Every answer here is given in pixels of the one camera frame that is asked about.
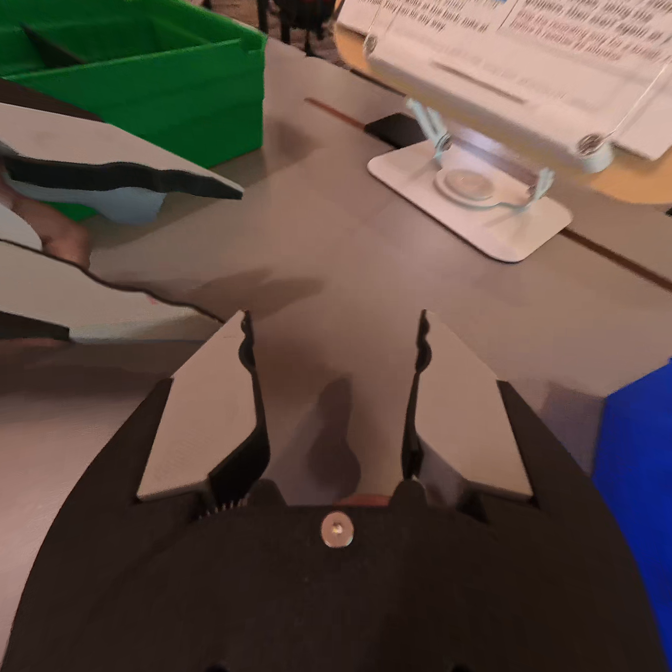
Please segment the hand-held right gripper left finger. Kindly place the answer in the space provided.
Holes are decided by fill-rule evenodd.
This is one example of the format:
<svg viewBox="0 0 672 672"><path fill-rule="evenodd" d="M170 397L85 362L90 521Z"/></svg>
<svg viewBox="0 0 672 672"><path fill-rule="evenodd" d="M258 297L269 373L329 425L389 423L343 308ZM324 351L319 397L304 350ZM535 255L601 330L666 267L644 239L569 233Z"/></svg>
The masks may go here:
<svg viewBox="0 0 672 672"><path fill-rule="evenodd" d="M139 501L247 499L271 457L254 345L251 314L239 310L172 375Z"/></svg>

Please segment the blue plastic bin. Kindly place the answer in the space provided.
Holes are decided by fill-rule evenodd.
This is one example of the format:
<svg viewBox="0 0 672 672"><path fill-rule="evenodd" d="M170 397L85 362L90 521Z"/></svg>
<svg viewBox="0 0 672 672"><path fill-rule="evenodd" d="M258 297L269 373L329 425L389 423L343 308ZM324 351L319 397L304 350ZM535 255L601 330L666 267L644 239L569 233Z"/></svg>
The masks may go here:
<svg viewBox="0 0 672 672"><path fill-rule="evenodd" d="M649 591L671 595L671 363L605 400L593 483Z"/></svg>

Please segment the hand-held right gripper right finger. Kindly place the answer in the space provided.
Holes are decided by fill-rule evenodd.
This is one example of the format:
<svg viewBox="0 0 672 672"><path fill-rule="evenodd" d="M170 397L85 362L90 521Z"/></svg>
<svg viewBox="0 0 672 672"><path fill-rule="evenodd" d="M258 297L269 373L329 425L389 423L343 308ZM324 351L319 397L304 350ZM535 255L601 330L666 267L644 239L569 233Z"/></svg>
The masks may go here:
<svg viewBox="0 0 672 672"><path fill-rule="evenodd" d="M416 338L403 477L420 482L433 505L474 492L531 500L497 375L432 311L421 312Z"/></svg>

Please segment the person's left hand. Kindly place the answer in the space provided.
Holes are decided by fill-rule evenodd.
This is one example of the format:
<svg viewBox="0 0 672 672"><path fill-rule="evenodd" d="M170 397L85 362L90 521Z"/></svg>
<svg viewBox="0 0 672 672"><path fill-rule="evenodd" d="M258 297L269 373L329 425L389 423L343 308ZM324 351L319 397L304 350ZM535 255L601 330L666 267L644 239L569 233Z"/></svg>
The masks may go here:
<svg viewBox="0 0 672 672"><path fill-rule="evenodd" d="M91 247L85 228L53 206L21 195L4 181L1 203L35 231L47 254L89 270Z"/></svg>

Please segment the black bin divider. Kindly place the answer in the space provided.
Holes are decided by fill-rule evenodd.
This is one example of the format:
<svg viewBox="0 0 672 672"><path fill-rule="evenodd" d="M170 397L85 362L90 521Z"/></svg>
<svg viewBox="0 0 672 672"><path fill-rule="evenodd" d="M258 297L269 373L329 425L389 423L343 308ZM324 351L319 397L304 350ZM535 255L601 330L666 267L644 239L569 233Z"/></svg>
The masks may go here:
<svg viewBox="0 0 672 672"><path fill-rule="evenodd" d="M41 35L32 27L24 23L20 23L20 27L47 69L62 69L88 64L80 56Z"/></svg>

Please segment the green plastic bin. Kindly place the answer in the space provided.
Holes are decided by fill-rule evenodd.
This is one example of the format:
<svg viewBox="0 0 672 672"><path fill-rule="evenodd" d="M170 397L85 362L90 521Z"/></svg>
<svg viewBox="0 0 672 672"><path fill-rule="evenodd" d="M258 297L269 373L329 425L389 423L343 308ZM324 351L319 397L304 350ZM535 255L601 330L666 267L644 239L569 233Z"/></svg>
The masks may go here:
<svg viewBox="0 0 672 672"><path fill-rule="evenodd" d="M88 62L47 69L24 23ZM265 37L187 1L2 1L1 85L205 169L262 146ZM75 221L93 209L56 204Z"/></svg>

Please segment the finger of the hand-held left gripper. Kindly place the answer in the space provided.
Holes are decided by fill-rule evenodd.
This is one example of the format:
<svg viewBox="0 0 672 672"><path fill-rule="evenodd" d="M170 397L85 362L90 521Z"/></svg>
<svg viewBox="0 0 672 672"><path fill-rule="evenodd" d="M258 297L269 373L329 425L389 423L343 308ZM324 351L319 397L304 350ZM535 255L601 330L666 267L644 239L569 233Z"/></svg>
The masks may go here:
<svg viewBox="0 0 672 672"><path fill-rule="evenodd" d="M202 342L223 326L196 307L111 286L73 264L6 241L1 311L67 326L75 343Z"/></svg>
<svg viewBox="0 0 672 672"><path fill-rule="evenodd" d="M1 104L1 175L29 199L89 207L120 224L154 221L170 193L240 200L244 189L106 124Z"/></svg>

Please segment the black desk grommet cover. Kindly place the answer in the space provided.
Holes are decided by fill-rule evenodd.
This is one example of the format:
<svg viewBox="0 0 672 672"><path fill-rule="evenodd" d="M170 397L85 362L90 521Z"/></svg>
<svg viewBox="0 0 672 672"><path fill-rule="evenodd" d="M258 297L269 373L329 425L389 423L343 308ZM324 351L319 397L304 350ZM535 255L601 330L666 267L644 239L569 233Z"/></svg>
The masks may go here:
<svg viewBox="0 0 672 672"><path fill-rule="evenodd" d="M414 117L393 113L364 125L365 133L393 149L410 147L426 140L421 126Z"/></svg>

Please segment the printed instruction sheet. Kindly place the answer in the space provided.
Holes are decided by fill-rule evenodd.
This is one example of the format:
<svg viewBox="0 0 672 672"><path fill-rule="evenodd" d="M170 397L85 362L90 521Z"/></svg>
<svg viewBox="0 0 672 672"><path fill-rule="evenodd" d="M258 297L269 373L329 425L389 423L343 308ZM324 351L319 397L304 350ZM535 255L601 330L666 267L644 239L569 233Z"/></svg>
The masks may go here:
<svg viewBox="0 0 672 672"><path fill-rule="evenodd" d="M366 56L573 150L671 147L670 1L343 1Z"/></svg>

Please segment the white stand with wooden board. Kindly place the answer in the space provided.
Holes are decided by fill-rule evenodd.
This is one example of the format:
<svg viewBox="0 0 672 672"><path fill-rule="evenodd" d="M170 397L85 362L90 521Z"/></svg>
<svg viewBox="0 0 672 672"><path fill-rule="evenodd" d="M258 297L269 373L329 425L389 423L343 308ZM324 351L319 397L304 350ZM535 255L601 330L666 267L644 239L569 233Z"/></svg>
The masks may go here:
<svg viewBox="0 0 672 672"><path fill-rule="evenodd" d="M650 161L590 134L569 150L461 95L375 65L365 54L369 39L337 21L335 35L348 64L405 96L426 138L370 160L369 173L486 256L520 262L570 225L570 210L548 196L560 174L624 202L671 203L671 148Z"/></svg>

